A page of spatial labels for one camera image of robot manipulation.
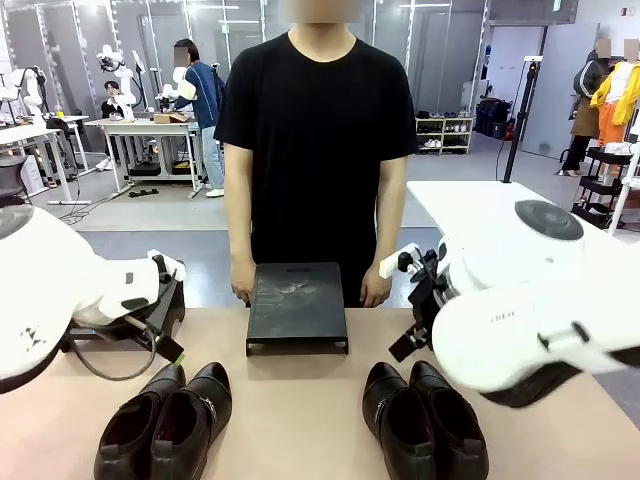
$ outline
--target blue jacket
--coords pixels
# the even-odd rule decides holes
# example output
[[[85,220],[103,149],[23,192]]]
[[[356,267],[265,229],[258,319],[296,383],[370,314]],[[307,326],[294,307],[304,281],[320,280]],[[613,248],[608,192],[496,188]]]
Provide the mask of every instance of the blue jacket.
[[[192,101],[178,97],[175,104],[176,110],[193,103],[193,112],[201,129],[217,125],[218,104],[222,100],[224,91],[222,79],[214,74],[213,67],[197,61],[187,69],[185,80],[196,87],[196,99]]]

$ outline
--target open door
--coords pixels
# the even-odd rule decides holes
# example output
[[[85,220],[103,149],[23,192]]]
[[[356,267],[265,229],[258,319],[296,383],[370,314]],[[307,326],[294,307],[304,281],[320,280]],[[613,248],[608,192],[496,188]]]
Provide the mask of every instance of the open door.
[[[573,79],[595,48],[599,24],[549,27],[522,150],[560,158],[571,143]]]

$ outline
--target yellow jacket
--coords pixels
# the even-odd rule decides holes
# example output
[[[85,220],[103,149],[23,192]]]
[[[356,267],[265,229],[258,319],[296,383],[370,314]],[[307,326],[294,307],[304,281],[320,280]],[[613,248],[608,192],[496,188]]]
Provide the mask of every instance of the yellow jacket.
[[[615,70],[607,79],[600,85],[600,88],[593,94],[591,99],[591,106],[600,108],[604,105],[607,95],[611,91],[611,79],[615,72],[620,68],[622,63],[616,65]],[[613,114],[614,125],[626,125],[631,121],[633,112],[636,109],[636,101],[640,98],[640,64],[636,64],[631,72],[631,78],[629,79],[629,85],[624,92],[624,95],[616,106],[616,111]]]

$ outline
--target white sneaker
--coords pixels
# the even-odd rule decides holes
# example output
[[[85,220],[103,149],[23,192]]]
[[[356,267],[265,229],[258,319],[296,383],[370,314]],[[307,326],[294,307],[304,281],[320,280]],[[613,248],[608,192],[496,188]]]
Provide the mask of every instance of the white sneaker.
[[[100,163],[98,163],[98,165],[96,165],[96,168],[102,172],[107,167],[107,165],[109,165],[109,163],[111,163],[111,159],[107,157],[104,160],[102,160]]]
[[[209,190],[206,194],[207,198],[224,197],[224,188],[214,188]]]

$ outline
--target person in blue jacket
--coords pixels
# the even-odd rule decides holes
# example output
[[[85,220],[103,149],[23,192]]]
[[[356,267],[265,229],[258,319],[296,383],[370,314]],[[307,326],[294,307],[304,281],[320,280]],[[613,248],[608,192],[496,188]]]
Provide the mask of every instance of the person in blue jacket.
[[[198,47],[188,38],[176,42],[175,47],[187,48],[189,52],[189,68],[185,80],[195,88],[195,98],[178,97],[175,108],[179,110],[189,103],[193,104],[193,111],[202,133],[202,150],[204,165],[207,169],[209,183],[212,189],[207,197],[224,196],[224,159],[220,151],[220,144],[214,140],[213,134],[218,123],[218,109],[224,94],[224,82],[213,67],[200,60]]]

